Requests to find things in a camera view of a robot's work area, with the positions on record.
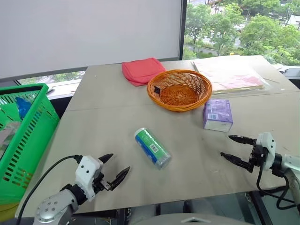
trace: gray table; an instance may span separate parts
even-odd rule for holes
[[[103,169],[107,180],[113,180],[127,166],[131,166],[131,171],[113,192],[99,193],[78,212],[256,190],[258,169],[248,173],[220,157],[220,152],[248,160],[251,147],[233,142],[227,136],[239,134],[255,138],[260,132],[270,131],[277,141],[277,152],[298,155],[299,90],[262,57],[242,58],[268,79],[273,88],[213,96],[230,101],[234,124],[228,134],[203,129],[203,107],[176,113],[153,104],[146,87],[128,83],[118,64],[89,67],[28,191],[55,161],[64,156],[99,157],[106,153],[114,153]],[[192,69],[190,61],[163,64],[166,69]],[[141,127],[149,128],[172,155],[165,169],[157,170],[135,142],[134,132]],[[76,167],[72,160],[58,165],[35,191],[23,216],[33,216],[44,198],[73,183]],[[264,172],[263,188],[283,184],[284,180]]]

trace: blue object in basket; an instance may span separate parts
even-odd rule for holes
[[[23,120],[31,107],[31,103],[21,97],[15,97],[15,100],[19,110],[19,116],[21,120]]]

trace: robotic arm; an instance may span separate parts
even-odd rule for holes
[[[266,132],[259,134],[257,139],[252,139],[239,135],[229,136],[232,140],[242,143],[250,144],[253,146],[250,159],[248,162],[242,161],[239,157],[234,155],[226,154],[221,152],[221,156],[225,157],[231,163],[245,168],[250,173],[252,173],[254,166],[261,167],[257,187],[259,190],[259,181],[262,174],[262,170],[268,171],[272,170],[272,174],[278,177],[284,177],[287,183],[287,187],[290,189],[292,196],[294,198],[294,203],[300,212],[300,157],[290,156],[290,155],[280,155],[275,153],[276,142],[274,141],[271,133]],[[279,209],[285,209],[279,206],[277,202],[277,207]]]
[[[130,167],[122,170],[113,182],[105,181],[101,169],[112,156],[107,154],[99,159],[82,157],[75,172],[75,184],[67,184],[56,195],[44,199],[37,208],[33,224],[66,225],[79,205],[86,200],[91,202],[104,189],[113,191],[124,180]]]

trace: window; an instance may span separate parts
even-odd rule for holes
[[[300,0],[187,0],[183,59],[262,55],[300,65]]]
[[[18,82],[22,85],[33,83],[46,83],[49,87],[47,96],[54,97],[66,94],[73,94],[76,91],[84,74],[85,71],[78,71],[20,79],[18,80]]]

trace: black cable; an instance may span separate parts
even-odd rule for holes
[[[20,222],[21,222],[21,218],[22,218],[22,214],[24,212],[24,209],[25,209],[25,206],[28,202],[28,200],[30,199],[30,197],[32,196],[33,192],[38,188],[39,184],[42,182],[42,180],[45,178],[45,176],[54,168],[57,166],[57,164],[61,163],[62,161],[68,159],[68,158],[74,158],[77,162],[81,160],[82,156],[79,156],[79,155],[74,155],[74,156],[67,156],[67,157],[64,157],[60,160],[58,160],[56,163],[54,163],[45,173],[44,175],[38,180],[38,182],[36,183],[36,185],[33,187],[33,189],[29,192],[28,196],[26,197],[21,209],[20,209],[20,212],[19,212],[19,215],[18,215],[18,219],[17,219],[17,222],[16,222],[16,225],[20,225]]]
[[[263,173],[263,164],[261,165],[260,169],[259,169],[259,173],[258,173],[258,177],[257,177],[257,181],[256,181],[256,186],[258,188],[258,190],[260,190],[261,192],[263,192],[265,195],[269,195],[269,196],[272,196],[274,198],[280,198],[280,196],[277,196],[277,195],[273,195],[267,191],[264,191],[261,189],[261,187],[259,186],[259,183],[261,182],[261,177],[262,177],[262,173]],[[282,198],[283,201],[286,201],[286,202],[289,202],[289,203],[295,203],[294,201],[292,200],[289,200],[289,199],[286,199],[286,198]]]
[[[283,177],[284,177],[284,179],[285,179],[285,181],[286,181],[286,187],[285,187],[285,189],[283,190],[281,196],[278,198],[278,200],[277,200],[277,202],[276,202],[276,206],[277,206],[277,208],[280,209],[280,210],[287,210],[287,209],[291,209],[291,208],[293,208],[293,207],[296,207],[296,205],[295,205],[295,204],[292,204],[292,205],[288,205],[288,206],[284,206],[284,207],[281,207],[281,206],[280,206],[281,201],[283,200],[284,196],[286,195],[286,193],[287,193],[287,191],[288,191],[288,189],[289,189],[289,181],[288,181],[288,179],[287,179],[286,176],[283,176]]]

